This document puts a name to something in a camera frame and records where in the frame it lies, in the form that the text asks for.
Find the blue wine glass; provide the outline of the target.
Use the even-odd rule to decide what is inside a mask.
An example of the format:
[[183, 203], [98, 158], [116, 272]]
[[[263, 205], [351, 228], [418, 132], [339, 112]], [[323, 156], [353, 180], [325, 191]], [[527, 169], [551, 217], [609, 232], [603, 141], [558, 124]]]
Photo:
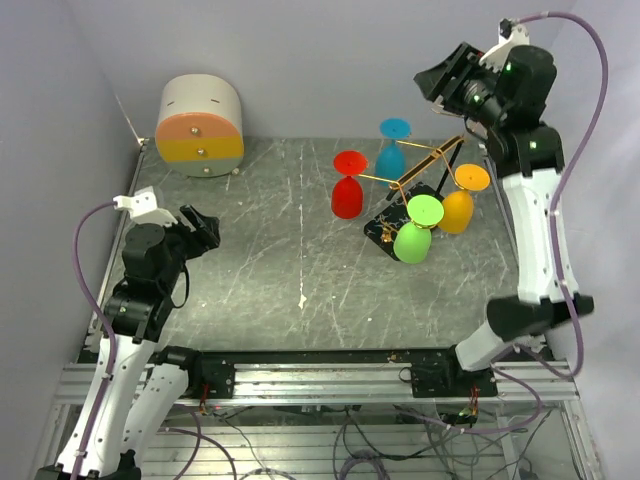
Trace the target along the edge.
[[381, 122], [379, 130], [381, 135], [389, 140], [389, 144], [378, 154], [375, 174], [378, 177], [398, 180], [405, 173], [406, 160], [397, 141], [409, 137], [410, 124], [401, 118], [388, 118]]

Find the orange wine glass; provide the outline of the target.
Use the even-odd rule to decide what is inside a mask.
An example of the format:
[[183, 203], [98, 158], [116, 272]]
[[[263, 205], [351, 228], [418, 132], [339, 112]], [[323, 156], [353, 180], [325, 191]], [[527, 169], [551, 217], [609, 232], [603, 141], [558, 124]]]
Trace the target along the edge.
[[488, 171], [479, 165], [462, 164], [452, 171], [457, 189], [442, 200], [444, 215], [438, 227], [448, 234], [461, 234], [469, 226], [474, 213], [472, 193], [490, 185]]

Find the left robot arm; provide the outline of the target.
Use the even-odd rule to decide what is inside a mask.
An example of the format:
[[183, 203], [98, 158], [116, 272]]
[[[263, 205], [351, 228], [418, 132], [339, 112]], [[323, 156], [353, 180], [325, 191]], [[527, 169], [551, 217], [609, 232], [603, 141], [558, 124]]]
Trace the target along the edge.
[[143, 453], [174, 403], [203, 387], [200, 352], [156, 349], [188, 261], [220, 245], [220, 221], [190, 205], [180, 218], [137, 220], [121, 252], [122, 279], [97, 311], [104, 326], [95, 373], [67, 444], [38, 479], [138, 479]]

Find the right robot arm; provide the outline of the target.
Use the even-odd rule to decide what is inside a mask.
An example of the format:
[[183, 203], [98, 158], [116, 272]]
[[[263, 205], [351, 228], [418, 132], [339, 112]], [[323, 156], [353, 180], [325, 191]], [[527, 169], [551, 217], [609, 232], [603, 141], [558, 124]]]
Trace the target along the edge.
[[480, 50], [463, 42], [414, 77], [426, 100], [485, 129], [515, 233], [517, 292], [490, 300], [484, 323], [456, 345], [457, 362], [440, 373], [442, 387], [455, 396], [471, 389], [475, 371], [499, 354], [594, 310], [568, 258], [559, 199], [568, 171], [561, 137], [541, 119], [556, 75], [553, 56], [540, 47], [515, 46], [502, 66], [491, 67]]

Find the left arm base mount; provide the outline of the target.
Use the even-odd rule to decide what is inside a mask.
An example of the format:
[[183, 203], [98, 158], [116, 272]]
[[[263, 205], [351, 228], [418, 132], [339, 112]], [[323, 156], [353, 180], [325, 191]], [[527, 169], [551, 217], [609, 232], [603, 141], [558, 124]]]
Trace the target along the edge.
[[191, 399], [231, 399], [235, 366], [223, 356], [187, 347], [167, 346], [153, 356], [154, 365], [174, 365], [187, 375], [182, 396]]

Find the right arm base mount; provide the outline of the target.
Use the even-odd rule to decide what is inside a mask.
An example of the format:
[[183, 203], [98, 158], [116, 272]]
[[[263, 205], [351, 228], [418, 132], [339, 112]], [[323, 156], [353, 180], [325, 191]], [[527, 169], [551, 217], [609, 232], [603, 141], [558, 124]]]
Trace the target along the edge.
[[460, 366], [455, 348], [411, 349], [410, 380], [415, 398], [493, 397], [498, 391], [489, 369], [468, 372]]

